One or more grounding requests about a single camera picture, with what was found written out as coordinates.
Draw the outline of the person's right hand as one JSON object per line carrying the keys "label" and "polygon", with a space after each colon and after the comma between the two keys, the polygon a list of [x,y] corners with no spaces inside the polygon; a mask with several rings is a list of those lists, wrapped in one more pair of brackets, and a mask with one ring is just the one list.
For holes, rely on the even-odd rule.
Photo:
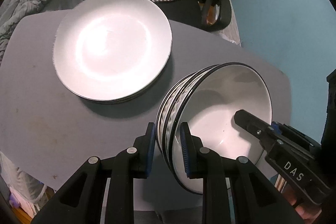
{"label": "person's right hand", "polygon": [[316,219],[320,216],[322,211],[321,206],[300,200],[297,197],[294,189],[289,184],[287,184],[282,191],[282,195],[295,209],[295,211],[299,214],[305,223],[315,223]]}

